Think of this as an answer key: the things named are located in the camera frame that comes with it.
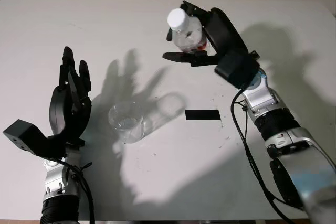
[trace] plastic bottle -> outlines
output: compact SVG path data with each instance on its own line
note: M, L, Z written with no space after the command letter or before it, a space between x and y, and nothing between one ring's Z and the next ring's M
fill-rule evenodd
M168 14L167 22L173 30L173 42L183 52L205 49L206 36L198 18L189 17L184 10L177 8Z

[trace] white bottle cap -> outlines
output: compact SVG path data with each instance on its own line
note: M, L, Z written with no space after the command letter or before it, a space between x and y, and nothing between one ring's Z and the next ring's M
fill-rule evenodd
M189 16L181 8L173 9L168 14L167 22L173 31L184 30L189 25Z

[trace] table surface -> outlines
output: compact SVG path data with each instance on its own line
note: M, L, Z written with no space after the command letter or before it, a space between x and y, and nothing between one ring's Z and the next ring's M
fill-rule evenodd
M221 8L249 50L259 52L269 85L300 124L335 151L336 23L309 2L190 0ZM191 68L162 59L166 15L180 0L0 1L0 129L17 119L51 135L48 108L64 46L88 63L92 115L82 163L97 220L277 219L245 157L229 111L237 90L214 66ZM148 135L118 141L107 119L121 100L143 106ZM184 109L219 109L221 121L187 121ZM241 124L245 115L237 110ZM279 195L264 141L249 121L248 143L267 186ZM43 160L0 135L1 219L39 219ZM280 206L291 218L304 217ZM87 200L81 200L87 219Z

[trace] robotic arm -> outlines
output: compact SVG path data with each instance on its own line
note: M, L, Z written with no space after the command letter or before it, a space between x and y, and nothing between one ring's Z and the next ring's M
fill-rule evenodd
M259 129L272 158L270 167L285 203L303 207L314 224L336 223L335 164L308 130L295 121L280 96L268 87L266 74L256 61L259 55L255 51L248 52L220 9L212 8L207 12L187 1L183 1L180 8L199 18L216 55L208 56L206 51L193 54L167 52L163 58L189 62L192 67L217 65L215 72L240 89L235 98L240 94L244 97L248 115ZM167 40L172 40L171 30ZM266 189L264 193L269 199L269 191ZM277 213L291 223L272 199L269 201Z
M47 170L41 224L78 223L80 189L89 200L90 223L95 221L90 188L79 168L80 139L91 113L90 74L85 61L75 70L72 50L65 47L60 66L59 85L54 89L49 107L53 136L45 137L33 124L17 120L4 134L20 149L45 159Z

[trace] clear plastic cup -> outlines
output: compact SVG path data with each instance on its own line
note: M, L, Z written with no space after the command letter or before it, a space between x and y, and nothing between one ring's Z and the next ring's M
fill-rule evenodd
M135 143L144 135L143 111L132 101L114 105L108 114L110 125L125 143Z

